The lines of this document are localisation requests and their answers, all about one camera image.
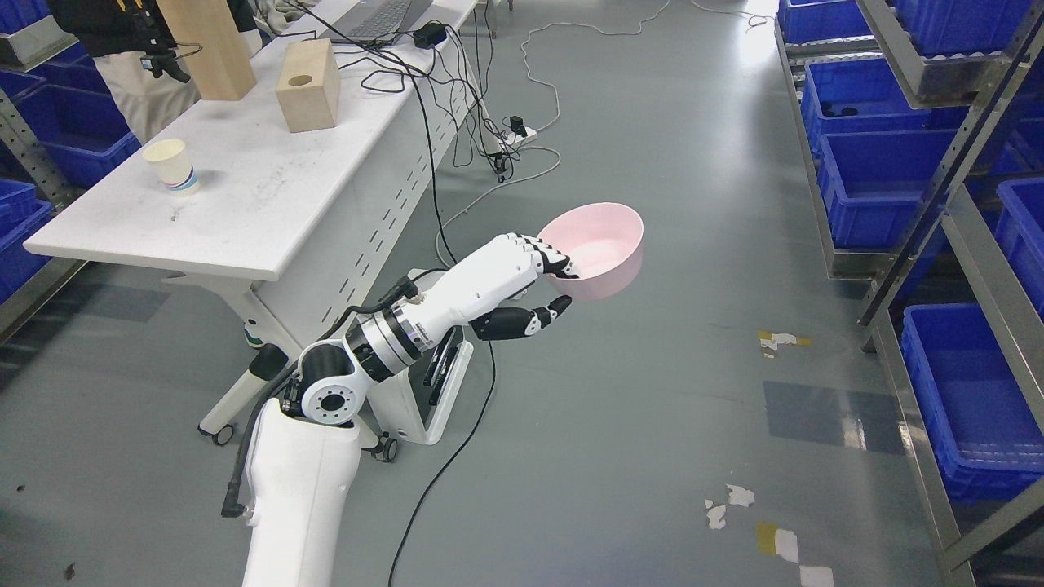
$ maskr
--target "white robot arm segment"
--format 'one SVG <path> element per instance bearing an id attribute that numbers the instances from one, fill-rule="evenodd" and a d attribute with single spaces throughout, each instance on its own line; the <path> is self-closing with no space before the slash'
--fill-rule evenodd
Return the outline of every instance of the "white robot arm segment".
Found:
<path id="1" fill-rule="evenodd" d="M 363 448 L 352 420 L 367 391 L 456 326 L 471 324 L 482 339 L 508 339 L 550 325 L 569 306 L 568 296 L 532 310 L 497 307 L 542 274 L 576 277 L 569 257 L 539 239 L 500 235 L 430 289 L 400 282 L 396 291 L 406 296 L 361 316 L 342 338 L 302 352 L 300 397 L 265 403 L 246 457 L 254 534 L 244 587 L 329 585 L 345 496 Z"/>

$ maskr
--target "power adapter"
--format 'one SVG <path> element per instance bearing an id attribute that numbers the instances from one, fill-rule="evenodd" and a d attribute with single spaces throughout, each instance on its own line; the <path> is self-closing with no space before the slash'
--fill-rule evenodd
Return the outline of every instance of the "power adapter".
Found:
<path id="1" fill-rule="evenodd" d="M 447 25 L 441 22 L 429 22 L 413 33 L 413 46 L 419 49 L 433 49 L 446 41 Z"/>

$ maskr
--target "metal shelf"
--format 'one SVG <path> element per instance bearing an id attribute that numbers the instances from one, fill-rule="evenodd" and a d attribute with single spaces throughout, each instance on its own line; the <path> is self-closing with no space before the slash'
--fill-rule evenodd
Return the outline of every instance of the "metal shelf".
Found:
<path id="1" fill-rule="evenodd" d="M 783 32 L 779 24 L 776 25 L 776 43 L 780 53 L 780 61 L 783 65 L 784 73 L 791 75 L 791 64 L 787 51 L 794 45 L 786 45 L 783 42 Z M 827 56 L 828 53 L 817 53 L 820 57 Z M 827 209 L 820 195 L 820 186 L 815 181 L 815 164 L 812 161 L 812 152 L 808 145 L 808 137 L 805 135 L 805 123 L 801 118 L 801 108 L 799 105 L 798 92 L 792 83 L 792 77 L 788 77 L 787 90 L 790 92 L 790 105 L 794 121 L 798 125 L 798 140 L 802 155 L 805 158 L 805 172 L 808 177 L 809 191 L 812 196 L 812 210 L 815 212 L 815 224 L 820 235 L 820 244 L 823 249 L 823 259 L 826 263 L 827 275 L 831 279 L 870 279 L 880 268 L 885 266 L 892 257 L 887 251 L 855 251 L 851 249 L 835 249 L 833 236 L 830 234 L 830 225 L 827 222 Z"/>
<path id="2" fill-rule="evenodd" d="M 964 186 L 943 215 L 942 227 L 1044 430 L 1044 323 Z"/>
<path id="3" fill-rule="evenodd" d="M 917 487 L 925 516 L 933 531 L 931 538 L 944 584 L 947 587 L 976 587 L 980 584 L 976 582 L 976 574 L 982 579 L 1005 580 L 1017 574 L 1018 582 L 1014 585 L 1044 585 L 1039 559 L 1026 561 L 1002 555 L 1004 549 L 1044 521 L 1044 479 L 1002 506 L 974 530 L 962 535 L 943 486 L 896 330 L 889 321 L 883 321 L 874 328 L 873 343 L 884 368 L 885 380 L 899 400 L 910 470 L 920 482 Z M 993 553 L 984 560 L 981 557 L 973 560 L 978 555 Z"/>
<path id="4" fill-rule="evenodd" d="M 0 304 L 0 345 L 10 338 L 86 264 L 87 261 L 74 259 L 51 259 L 18 291 Z"/>
<path id="5" fill-rule="evenodd" d="M 871 281 L 859 323 L 869 327 L 886 380 L 904 418 L 907 452 L 933 531 L 946 585 L 1015 581 L 1044 585 L 1040 560 L 1016 560 L 1003 553 L 1044 525 L 1044 479 L 1004 503 L 970 532 L 962 533 L 946 494 L 894 327 L 897 292 L 924 244 L 943 230 L 976 300 L 1011 366 L 1019 388 L 1044 430 L 1044 323 L 987 227 L 967 188 L 972 169 L 992 166 L 998 141 L 1006 139 L 1024 97 L 1030 69 L 1044 67 L 1044 0 L 1036 0 L 1013 42 L 989 56 L 926 58 L 902 29 L 884 0 L 856 0 L 903 93 L 915 108 L 971 102 L 968 117 L 943 157 L 893 261 Z"/>
<path id="6" fill-rule="evenodd" d="M 47 16 L 10 34 L 0 33 L 0 67 L 29 71 L 76 43 Z"/>
<path id="7" fill-rule="evenodd" d="M 66 182 L 65 175 L 54 166 L 35 134 L 3 90 L 0 90 L 0 140 L 3 141 L 0 148 L 10 150 L 26 174 L 37 184 L 37 193 L 48 198 L 56 211 L 64 209 L 82 193 L 82 190 Z M 32 318 L 82 266 L 82 261 L 52 259 L 0 304 L 0 344 Z"/>
<path id="8" fill-rule="evenodd" d="M 918 53 L 884 0 L 856 0 L 911 108 L 968 104 L 981 89 L 982 74 L 1002 54 L 929 58 Z"/>

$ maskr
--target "khaki pants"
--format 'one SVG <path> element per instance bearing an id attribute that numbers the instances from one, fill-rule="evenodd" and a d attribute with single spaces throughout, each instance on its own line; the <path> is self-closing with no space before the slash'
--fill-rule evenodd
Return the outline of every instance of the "khaki pants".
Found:
<path id="1" fill-rule="evenodd" d="M 261 34 L 255 30 L 240 32 L 250 54 L 261 49 Z M 142 144 L 164 130 L 199 99 L 193 83 L 182 84 L 142 69 L 140 51 L 127 51 L 95 57 L 94 64 L 113 93 L 116 108 L 123 114 L 130 132 Z"/>

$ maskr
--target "wooden block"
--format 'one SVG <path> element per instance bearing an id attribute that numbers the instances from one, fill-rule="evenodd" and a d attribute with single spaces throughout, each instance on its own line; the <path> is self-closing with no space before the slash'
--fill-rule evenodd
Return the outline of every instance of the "wooden block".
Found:
<path id="1" fill-rule="evenodd" d="M 201 51 L 183 60 L 203 99 L 238 100 L 245 96 L 257 79 L 227 0 L 157 2 L 175 41 L 203 46 Z"/>
<path id="2" fill-rule="evenodd" d="M 337 125 L 340 72 L 329 39 L 302 41 L 286 48 L 276 97 L 291 133 Z"/>

